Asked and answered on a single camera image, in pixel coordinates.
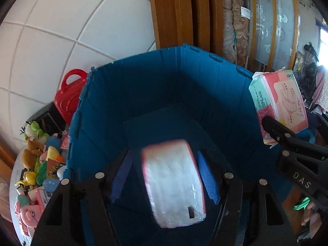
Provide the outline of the pink pig teal shirt plush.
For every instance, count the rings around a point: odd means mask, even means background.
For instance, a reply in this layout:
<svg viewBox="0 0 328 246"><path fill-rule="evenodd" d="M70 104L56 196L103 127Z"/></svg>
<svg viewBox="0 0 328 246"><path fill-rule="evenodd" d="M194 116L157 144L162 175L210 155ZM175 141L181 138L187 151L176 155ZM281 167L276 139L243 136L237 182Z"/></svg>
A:
<svg viewBox="0 0 328 246"><path fill-rule="evenodd" d="M36 228L42 216L41 208L38 204L31 205L30 199L25 195L18 195L15 202L15 213L24 225Z"/></svg>

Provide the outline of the pink tissue pack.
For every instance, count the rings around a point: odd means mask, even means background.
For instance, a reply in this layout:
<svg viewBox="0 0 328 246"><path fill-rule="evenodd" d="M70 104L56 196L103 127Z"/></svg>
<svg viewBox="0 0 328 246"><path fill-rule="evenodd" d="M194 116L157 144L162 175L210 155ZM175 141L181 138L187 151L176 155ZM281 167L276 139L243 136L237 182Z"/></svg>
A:
<svg viewBox="0 0 328 246"><path fill-rule="evenodd" d="M161 228L187 227L205 220L204 188L186 140L146 146L141 161L153 217Z"/></svg>

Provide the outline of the white pink wipes pack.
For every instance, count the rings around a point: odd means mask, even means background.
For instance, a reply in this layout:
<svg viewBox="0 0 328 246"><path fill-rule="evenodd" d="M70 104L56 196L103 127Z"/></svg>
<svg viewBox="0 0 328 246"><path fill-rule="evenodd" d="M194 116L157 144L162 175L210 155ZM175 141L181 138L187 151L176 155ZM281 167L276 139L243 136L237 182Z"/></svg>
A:
<svg viewBox="0 0 328 246"><path fill-rule="evenodd" d="M308 128L304 101L292 70L255 72L248 90L259 123L270 116L294 133Z"/></svg>

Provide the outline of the blue dinosaur hanger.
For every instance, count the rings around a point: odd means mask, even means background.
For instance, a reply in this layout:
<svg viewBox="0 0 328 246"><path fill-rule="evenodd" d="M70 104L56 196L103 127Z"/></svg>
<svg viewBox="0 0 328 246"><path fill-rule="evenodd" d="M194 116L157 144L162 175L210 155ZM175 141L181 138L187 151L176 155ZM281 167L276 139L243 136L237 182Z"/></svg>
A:
<svg viewBox="0 0 328 246"><path fill-rule="evenodd" d="M49 193L53 193L56 188L58 187L60 181L56 180L56 179L53 179L53 178L46 178L42 185L43 185L43 188L46 192L49 192Z"/></svg>

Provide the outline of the yellow plastic clamp toy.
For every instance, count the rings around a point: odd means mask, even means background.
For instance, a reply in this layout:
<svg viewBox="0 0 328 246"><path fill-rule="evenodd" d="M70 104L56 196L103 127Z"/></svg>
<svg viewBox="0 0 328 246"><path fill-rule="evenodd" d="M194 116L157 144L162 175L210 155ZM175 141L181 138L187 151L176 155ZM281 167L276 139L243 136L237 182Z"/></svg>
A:
<svg viewBox="0 0 328 246"><path fill-rule="evenodd" d="M24 187L27 186L34 186L36 184L36 173L35 172L25 172L23 176L23 180L19 180L18 182L15 183L15 186L18 185L23 185Z"/></svg>

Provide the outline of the green yellow duck plush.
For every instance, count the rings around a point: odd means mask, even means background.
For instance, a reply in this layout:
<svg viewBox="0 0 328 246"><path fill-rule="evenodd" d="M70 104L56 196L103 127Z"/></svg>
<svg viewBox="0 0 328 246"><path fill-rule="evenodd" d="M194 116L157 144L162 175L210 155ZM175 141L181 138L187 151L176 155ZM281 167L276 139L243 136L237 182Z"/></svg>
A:
<svg viewBox="0 0 328 246"><path fill-rule="evenodd" d="M40 168L36 177L37 185L42 185L46 179L59 180L66 167L65 159L59 154L57 148L49 146L40 156Z"/></svg>

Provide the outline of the brown bear plush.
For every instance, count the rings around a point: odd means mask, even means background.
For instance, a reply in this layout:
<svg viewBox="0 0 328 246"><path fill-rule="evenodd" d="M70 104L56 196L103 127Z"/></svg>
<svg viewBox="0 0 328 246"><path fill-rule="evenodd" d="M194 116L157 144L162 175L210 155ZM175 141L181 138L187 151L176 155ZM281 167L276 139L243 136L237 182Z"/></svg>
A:
<svg viewBox="0 0 328 246"><path fill-rule="evenodd" d="M27 137L27 147L22 154L22 164L28 170L34 170L37 157L45 151L45 144L41 143L35 137Z"/></svg>

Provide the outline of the green frog plush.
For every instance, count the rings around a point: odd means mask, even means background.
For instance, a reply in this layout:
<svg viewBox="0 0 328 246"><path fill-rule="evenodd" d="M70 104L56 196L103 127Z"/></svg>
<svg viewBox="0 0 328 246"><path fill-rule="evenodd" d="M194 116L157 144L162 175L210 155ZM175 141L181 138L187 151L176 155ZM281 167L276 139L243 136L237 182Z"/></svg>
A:
<svg viewBox="0 0 328 246"><path fill-rule="evenodd" d="M28 122L21 127L20 134L27 140L28 137L37 138L42 144L45 144L49 139L49 134L44 132L36 121Z"/></svg>

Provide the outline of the black gift box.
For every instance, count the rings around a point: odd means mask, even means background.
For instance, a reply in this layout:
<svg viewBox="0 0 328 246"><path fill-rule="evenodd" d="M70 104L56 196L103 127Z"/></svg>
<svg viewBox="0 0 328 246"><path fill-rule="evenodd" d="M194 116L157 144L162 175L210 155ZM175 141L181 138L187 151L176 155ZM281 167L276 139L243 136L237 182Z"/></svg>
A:
<svg viewBox="0 0 328 246"><path fill-rule="evenodd" d="M31 121L36 121L42 131L53 135L54 133L61 133L65 130L66 123L60 114L54 111L39 111L31 117Z"/></svg>

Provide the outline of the red toy suitcase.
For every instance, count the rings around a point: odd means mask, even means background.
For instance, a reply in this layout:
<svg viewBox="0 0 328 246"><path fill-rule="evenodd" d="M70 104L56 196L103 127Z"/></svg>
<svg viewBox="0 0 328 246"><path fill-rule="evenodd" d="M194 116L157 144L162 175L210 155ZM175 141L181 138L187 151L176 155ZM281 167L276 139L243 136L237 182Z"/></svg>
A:
<svg viewBox="0 0 328 246"><path fill-rule="evenodd" d="M68 84L67 79L70 76L78 76L79 78ZM55 95L54 104L67 125L70 125L72 117L77 110L80 93L86 84L87 76L88 73L81 69L69 71L64 76L60 90Z"/></svg>

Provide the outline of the blue plastic storage crate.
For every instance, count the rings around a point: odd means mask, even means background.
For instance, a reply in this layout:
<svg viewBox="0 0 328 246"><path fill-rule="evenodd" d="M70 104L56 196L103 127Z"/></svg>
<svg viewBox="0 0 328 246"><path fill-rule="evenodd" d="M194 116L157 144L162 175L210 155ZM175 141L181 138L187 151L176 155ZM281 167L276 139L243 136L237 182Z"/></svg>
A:
<svg viewBox="0 0 328 246"><path fill-rule="evenodd" d="M220 212L206 198L204 221L160 228L142 175L140 151L151 144L184 139L245 187L263 178L279 201L288 196L292 183L275 171L280 148L262 140L251 79L250 71L190 46L128 57L89 74L69 131L68 174L85 182L130 150L121 195L107 206L121 245L208 245Z"/></svg>

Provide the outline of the rolled patterned carpet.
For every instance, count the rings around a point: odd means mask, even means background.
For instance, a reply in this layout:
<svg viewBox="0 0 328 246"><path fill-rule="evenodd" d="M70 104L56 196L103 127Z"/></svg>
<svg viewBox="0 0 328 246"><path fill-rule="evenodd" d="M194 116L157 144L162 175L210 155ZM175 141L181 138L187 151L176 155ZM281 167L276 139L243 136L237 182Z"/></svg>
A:
<svg viewBox="0 0 328 246"><path fill-rule="evenodd" d="M244 67L248 55L250 0L223 0L223 56Z"/></svg>

